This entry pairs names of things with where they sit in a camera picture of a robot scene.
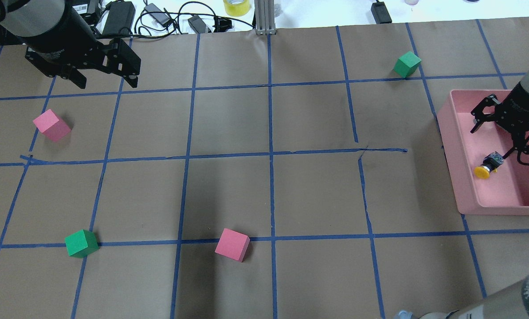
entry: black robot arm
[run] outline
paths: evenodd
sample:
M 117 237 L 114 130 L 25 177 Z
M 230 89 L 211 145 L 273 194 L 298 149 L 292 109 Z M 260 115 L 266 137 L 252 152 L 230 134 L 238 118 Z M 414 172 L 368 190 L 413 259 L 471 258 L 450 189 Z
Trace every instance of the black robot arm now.
M 65 0 L 0 0 L 0 24 L 28 46 L 25 58 L 48 77 L 69 79 L 84 89 L 80 69 L 114 73 L 138 85 L 141 59 L 122 39 L 98 41 Z

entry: grid line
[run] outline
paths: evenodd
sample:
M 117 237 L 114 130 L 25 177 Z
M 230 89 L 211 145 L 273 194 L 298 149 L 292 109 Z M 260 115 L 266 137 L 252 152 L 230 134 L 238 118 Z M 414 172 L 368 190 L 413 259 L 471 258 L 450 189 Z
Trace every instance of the grid line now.
M 414 51 L 414 54 L 418 56 L 418 51 L 416 50 L 416 43 L 414 42 L 414 37 L 412 36 L 412 31 L 410 30 L 410 25 L 408 23 L 405 23 L 406 30 L 408 31 L 408 37 L 410 38 L 410 43 L 412 44 L 412 50 Z M 489 44 L 487 43 L 487 40 L 485 39 L 485 35 L 483 34 L 483 40 L 485 41 L 485 44 L 487 45 L 487 48 L 489 48 Z M 428 103 L 430 104 L 430 109 L 432 110 L 432 114 L 434 115 L 434 120 L 436 121 L 436 127 L 438 129 L 438 133 L 441 135 L 440 131 L 440 124 L 438 123 L 436 110 L 434 109 L 434 105 L 432 102 L 432 97 L 430 95 L 429 89 L 428 89 L 428 83 L 426 81 L 426 78 L 424 76 L 424 70 L 422 69 L 422 65 L 420 65 L 420 75 L 422 76 L 422 83 L 424 84 L 424 89 L 426 91 L 426 96 L 428 97 Z M 465 230 L 465 235 L 467 237 L 467 244 L 469 246 L 469 251 L 471 252 L 471 259 L 473 259 L 473 265 L 475 268 L 475 275 L 477 275 L 477 281 L 479 282 L 479 288 L 481 289 L 481 293 L 483 295 L 483 298 L 486 297 L 487 293 L 485 292 L 485 286 L 483 285 L 483 278 L 481 277 L 481 270 L 479 268 L 479 263 L 477 261 L 477 255 L 475 253 L 475 247 L 473 246 L 473 240 L 471 239 L 471 232 L 469 231 L 469 226 L 467 224 L 467 221 L 465 220 L 465 215 L 461 214 L 461 220 L 463 223 L 463 228 Z
M 457 79 L 457 78 L 488 78 L 488 77 L 509 77 L 509 76 L 522 76 L 525 73 L 500 73 L 500 74 L 463 74 L 463 75 L 435 75 L 431 77 L 425 77 L 425 79 Z M 408 77 L 403 78 L 371 78 L 371 79 L 349 79 L 349 83 L 362 83 L 362 82 L 389 82 L 389 81 L 415 81 L 422 80 L 422 77 Z M 196 87 L 196 91 L 212 90 L 212 89 L 250 89 L 254 87 L 277 87 L 277 86 L 306 86 L 306 85 L 327 85 L 327 84 L 343 84 L 345 80 L 339 81 L 316 81 L 316 82 L 287 82 L 287 83 L 271 83 L 271 84 L 257 84 L 257 85 L 233 85 L 233 86 L 210 86 L 210 87 Z M 137 94 L 137 93 L 163 93 L 163 92 L 182 92 L 191 91 L 189 87 L 186 88 L 173 88 L 173 89 L 139 89 L 135 91 L 122 91 L 121 94 Z M 72 94 L 52 94 L 49 97 L 51 99 L 58 97 L 92 97 L 96 95 L 117 95 L 118 92 L 96 92 L 96 93 L 72 93 Z M 45 99 L 47 95 L 33 95 L 33 96 L 22 96 L 22 97 L 0 97 L 0 101 L 10 100 L 24 100 L 24 99 Z
M 172 286 L 172 299 L 170 304 L 170 319 L 175 317 L 176 313 L 176 300 L 177 300 L 177 282 L 179 278 L 180 270 L 180 257 L 181 257 L 181 243 L 184 231 L 184 213 L 185 213 L 185 196 L 187 194 L 188 185 L 188 172 L 189 172 L 189 155 L 191 153 L 192 143 L 192 129 L 193 129 L 193 107 L 195 105 L 195 92 L 196 92 L 196 81 L 197 81 L 197 63 L 199 62 L 199 43 L 200 35 L 197 34 L 196 48 L 195 48 L 195 60 L 193 62 L 193 81 L 192 81 L 192 97 L 191 104 L 189 106 L 189 125 L 188 125 L 188 141 L 187 148 L 185 151 L 185 165 L 184 165 L 184 181 L 181 188 L 181 207 L 180 207 L 180 221 L 177 230 L 177 243 L 176 243 L 176 261 L 173 267 L 173 286 Z
M 270 156 L 270 272 L 272 273 L 272 317 L 278 319 L 278 293 L 276 281 L 276 220 L 274 218 L 274 142 L 272 126 L 272 39 L 266 35 L 268 62 L 268 152 Z
M 16 205 L 16 200 L 18 199 L 18 194 L 20 193 L 20 189 L 24 182 L 24 178 L 26 177 L 27 169 L 29 168 L 29 166 L 30 166 L 30 161 L 28 160 L 28 162 L 24 166 L 24 171 L 22 172 L 22 176 L 20 177 L 20 181 L 18 182 L 18 187 L 16 188 L 16 192 L 14 193 L 14 197 L 12 198 L 12 203 L 10 204 L 10 209 L 8 210 L 6 221 L 4 222 L 4 226 L 0 234 L 0 250 L 2 249 L 4 237 L 6 236 L 6 231 L 8 230 L 8 224 L 10 223 L 10 219 L 12 218 L 12 212 L 14 211 L 14 206 Z
M 132 39 L 130 39 L 129 47 L 132 47 Z M 114 105 L 113 119 L 112 119 L 112 121 L 110 123 L 109 136 L 108 136 L 108 139 L 106 140 L 105 157 L 102 160 L 101 176 L 100 176 L 100 178 L 98 180 L 97 193 L 96 193 L 96 196 L 94 198 L 93 211 L 92 211 L 92 214 L 91 214 L 91 217 L 90 217 L 90 222 L 89 222 L 89 231 L 90 232 L 93 232 L 94 221 L 95 221 L 95 218 L 97 216 L 98 202 L 99 202 L 99 199 L 100 199 L 100 196 L 101 196 L 102 182 L 103 182 L 104 177 L 105 177 L 106 166 L 108 164 L 107 160 L 109 158 L 110 143 L 111 143 L 112 138 L 113 138 L 114 125 L 115 125 L 116 120 L 117 120 L 118 106 L 120 104 L 121 92 L 122 92 L 123 84 L 124 84 L 124 79 L 121 78 L 120 79 L 120 84 L 118 85 L 117 100 L 116 100 L 115 105 Z M 81 293 L 82 281 L 83 281 L 83 277 L 85 275 L 86 259 L 87 259 L 86 256 L 83 257 L 82 262 L 81 262 L 81 269 L 79 271 L 79 277 L 78 277 L 78 281 L 77 281 L 77 288 L 75 290 L 75 296 L 74 296 L 74 300 L 73 300 L 73 307 L 71 309 L 71 319 L 74 319 L 75 315 L 77 313 L 79 295 Z
M 349 74 L 347 72 L 347 62 L 345 62 L 345 50 L 343 49 L 343 42 L 341 40 L 341 32 L 339 26 L 335 26 L 337 32 L 337 42 L 339 42 L 339 51 L 341 51 L 341 62 L 343 63 L 343 73 L 345 75 L 345 87 L 347 88 L 347 102 L 349 103 L 349 115 L 351 116 L 351 127 L 353 128 L 353 138 L 355 143 L 359 143 L 357 137 L 357 127 L 355 125 L 355 113 L 353 112 L 353 101 L 351 99 L 351 87 L 349 87 Z
M 369 232 L 369 241 L 370 241 L 370 249 L 371 249 L 371 257 L 372 257 L 372 270 L 374 272 L 374 282 L 376 286 L 376 298 L 378 299 L 378 310 L 380 312 L 380 317 L 382 319 L 385 319 L 384 316 L 384 301 L 382 298 L 382 288 L 380 288 L 380 275 L 378 272 L 378 261 L 376 260 L 376 248 L 374 244 L 374 234 L 372 233 L 372 224 L 369 217 L 369 210 L 367 205 L 367 197 L 365 193 L 365 173 L 363 172 L 363 161 L 362 158 L 359 158 L 357 160 L 358 163 L 358 169 L 359 169 L 359 177 L 361 178 L 361 190 L 362 190 L 362 196 L 363 196 L 363 205 L 365 207 L 365 218 L 367 222 L 367 230 Z
M 272 152 L 275 156 L 281 155 L 297 155 L 297 154 L 326 154 L 326 153 L 356 153 L 356 152 L 401 152 L 406 153 L 408 149 L 404 148 L 348 148 L 348 149 L 319 149 L 319 150 L 305 150 L 305 151 L 277 151 Z M 270 152 L 258 153 L 228 153 L 228 154 L 205 154 L 205 155 L 190 155 L 190 159 L 198 158 L 228 158 L 228 157 L 254 157 L 254 156 L 269 156 Z M 20 155 L 20 158 L 27 160 L 27 156 Z M 129 157 L 129 158 L 109 158 L 106 161 L 112 162 L 139 162 L 139 161 L 167 161 L 167 160 L 184 160 L 183 156 L 156 156 L 156 157 Z M 44 161 L 41 159 L 32 158 L 32 166 L 42 165 L 85 165 L 103 163 L 102 159 L 90 159 L 86 161 Z M 23 163 L 0 163 L 0 166 L 21 166 Z
M 373 233 L 374 238 L 412 238 L 412 237 L 444 237 L 444 236 L 467 236 L 471 235 L 498 235 L 498 234 L 529 234 L 529 228 L 516 230 L 453 230 L 447 232 L 409 232 L 409 233 Z M 307 240 L 345 240 L 345 239 L 366 239 L 369 234 L 331 234 L 331 235 L 294 235 L 275 236 L 275 241 L 307 241 Z M 251 237 L 251 241 L 272 241 L 272 236 Z M 216 243 L 219 238 L 200 238 L 193 240 L 182 240 L 183 245 Z M 175 245 L 177 240 L 145 240 L 145 241 L 113 241 L 98 242 L 99 246 L 149 246 L 149 245 Z M 39 243 L 39 244 L 3 244 L 1 249 L 17 248 L 58 248 L 65 247 L 64 242 Z
M 489 52 L 489 56 L 491 57 L 491 61 L 493 62 L 493 66 L 495 66 L 495 70 L 497 71 L 497 76 L 499 77 L 501 84 L 503 85 L 504 89 L 507 89 L 507 85 L 505 84 L 505 80 L 503 79 L 503 75 L 501 75 L 501 70 L 499 69 L 499 65 L 497 64 L 497 61 L 495 60 L 495 56 L 493 55 L 493 51 L 491 50 L 491 47 L 489 46 L 489 41 L 487 41 L 487 37 L 485 36 L 485 32 L 483 31 L 483 27 L 481 26 L 481 22 L 479 22 L 478 19 L 475 20 L 477 23 L 477 27 L 479 28 L 479 33 L 481 34 L 481 38 L 483 38 L 483 42 L 485 43 L 485 47 L 487 48 L 487 51 Z
M 473 239 L 471 238 L 471 233 L 469 232 L 469 226 L 467 220 L 465 220 L 465 215 L 461 215 L 461 220 L 463 222 L 463 228 L 467 236 L 467 242 L 469 243 L 469 252 L 471 252 L 471 259 L 473 260 L 473 266 L 475 267 L 475 274 L 477 275 L 477 282 L 479 283 L 479 289 L 481 290 L 481 296 L 483 299 L 487 297 L 487 291 L 485 290 L 485 284 L 483 283 L 483 277 L 481 276 L 481 269 L 479 268 L 479 262 L 477 261 L 477 253 L 475 252 L 475 247 L 473 246 Z

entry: power adapter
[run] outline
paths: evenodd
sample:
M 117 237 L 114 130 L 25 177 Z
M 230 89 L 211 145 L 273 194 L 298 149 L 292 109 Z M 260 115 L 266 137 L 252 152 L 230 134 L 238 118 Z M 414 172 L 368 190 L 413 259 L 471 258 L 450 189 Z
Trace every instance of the power adapter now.
M 384 2 L 376 0 L 376 2 L 371 5 L 371 12 L 377 24 L 392 23 L 392 19 L 390 18 L 390 14 L 388 14 L 388 10 L 386 10 Z
M 188 19 L 189 26 L 192 27 L 192 29 L 195 31 L 196 34 L 210 34 L 211 30 L 205 24 L 203 19 L 198 16 L 197 14 L 195 16 L 192 16 Z
M 106 5 L 109 10 L 102 34 L 130 34 L 136 9 L 130 1 L 114 1 Z
M 145 12 L 148 12 L 149 15 L 156 20 L 161 26 L 167 27 L 171 24 L 172 20 L 165 13 L 161 13 L 161 10 L 156 6 L 156 4 L 148 4 L 144 7 Z

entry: yellow button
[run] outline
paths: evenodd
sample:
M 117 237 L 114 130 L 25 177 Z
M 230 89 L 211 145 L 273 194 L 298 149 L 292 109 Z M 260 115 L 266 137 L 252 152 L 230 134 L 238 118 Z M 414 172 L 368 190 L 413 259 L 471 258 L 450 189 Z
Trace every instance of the yellow button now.
M 478 178 L 483 178 L 483 179 L 487 179 L 489 178 L 489 170 L 487 170 L 485 167 L 483 166 L 477 166 L 474 170 L 473 170 L 473 173 L 475 174 L 475 176 L 477 176 Z

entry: foam block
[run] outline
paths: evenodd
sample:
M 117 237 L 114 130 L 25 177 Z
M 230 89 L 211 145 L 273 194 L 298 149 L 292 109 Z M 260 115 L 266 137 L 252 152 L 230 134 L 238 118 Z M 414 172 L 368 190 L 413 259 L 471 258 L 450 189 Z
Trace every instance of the foam block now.
M 244 253 L 247 252 L 250 241 L 251 239 L 247 235 L 225 228 L 221 238 L 219 238 L 215 252 L 238 262 L 243 262 Z
M 51 109 L 48 109 L 33 120 L 39 131 L 48 139 L 57 142 L 71 132 L 70 127 L 60 119 Z
M 65 238 L 67 254 L 71 257 L 83 258 L 98 250 L 97 238 L 88 230 L 80 230 Z
M 396 61 L 396 64 L 394 65 L 394 72 L 398 73 L 398 75 L 403 78 L 407 78 L 416 71 L 416 68 L 421 62 L 422 60 L 420 60 L 420 58 L 412 51 L 408 51 L 406 54 L 398 58 L 398 61 Z

